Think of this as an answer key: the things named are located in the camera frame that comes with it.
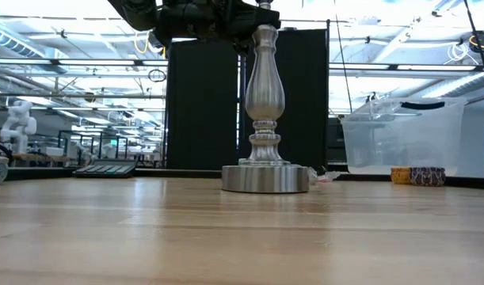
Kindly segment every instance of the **clear plastic bin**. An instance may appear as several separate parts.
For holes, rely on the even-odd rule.
[[[350,173],[390,174],[397,166],[459,166],[462,98],[398,98],[371,101],[345,117]]]

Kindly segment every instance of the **black panel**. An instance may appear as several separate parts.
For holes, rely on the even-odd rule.
[[[286,98],[286,109],[278,119],[276,129],[282,135],[280,156],[291,163],[313,167],[326,165],[328,98],[325,34],[325,30],[279,32],[275,54]],[[250,52],[247,78],[252,74],[254,57]],[[247,158],[250,155],[248,138],[253,128],[246,113],[243,123],[240,127],[240,153]]]
[[[173,44],[166,168],[221,170],[236,164],[237,61],[228,43]]]

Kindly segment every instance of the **silver candlestick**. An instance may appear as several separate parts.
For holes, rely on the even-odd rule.
[[[260,7],[270,9],[269,2]],[[254,193],[297,193],[308,191],[307,168],[292,165],[279,155],[280,135],[276,120],[285,108],[284,88],[275,63],[278,31],[260,25],[253,34],[256,61],[247,86],[245,110],[254,121],[249,137],[252,152],[239,165],[223,167],[223,190]]]

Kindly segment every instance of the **wall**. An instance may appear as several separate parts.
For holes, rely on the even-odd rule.
[[[71,122],[61,116],[36,110],[32,111],[32,116],[37,121],[37,134],[58,136],[59,131],[71,129]],[[0,127],[4,124],[6,118],[7,112],[0,112]]]
[[[484,177],[484,101],[465,108],[458,177]]]

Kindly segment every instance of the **ceiling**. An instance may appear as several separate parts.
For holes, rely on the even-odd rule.
[[[245,1],[255,4],[254,0]],[[330,62],[341,63],[399,63],[474,65],[481,62],[479,54],[464,47],[454,49],[461,39],[468,41],[471,26],[463,1],[459,0],[276,0],[272,8],[280,11],[284,27],[323,29],[327,19],[338,18],[330,33]],[[471,12],[478,30],[484,30],[484,0],[472,0]],[[22,44],[44,51],[46,58],[71,59],[151,59],[164,60],[154,47],[146,47],[147,34],[134,31],[125,23],[107,0],[0,0],[0,29]],[[0,58],[18,58],[18,53],[0,46]],[[65,74],[53,70],[37,70],[29,66],[0,65],[0,91],[15,92],[15,86],[36,91],[56,86],[63,92],[98,95],[128,95],[159,97],[166,92],[166,82],[155,83],[147,74],[154,67],[129,66],[69,66]],[[29,82],[4,73],[19,74]],[[166,62],[159,70],[166,72]],[[350,112],[358,108],[367,96],[412,97],[425,87],[443,80],[455,81],[465,74],[450,73],[438,78],[436,73],[421,72],[381,74],[372,71],[349,73],[349,91],[343,73],[330,77],[330,108],[333,112]],[[81,98],[53,100],[65,106],[89,106]],[[143,98],[109,98],[96,101],[97,107],[163,109],[164,100]],[[82,112],[72,112],[85,116]],[[153,117],[147,124],[159,127],[162,112],[141,112]],[[93,116],[106,120],[124,120],[121,116]]]

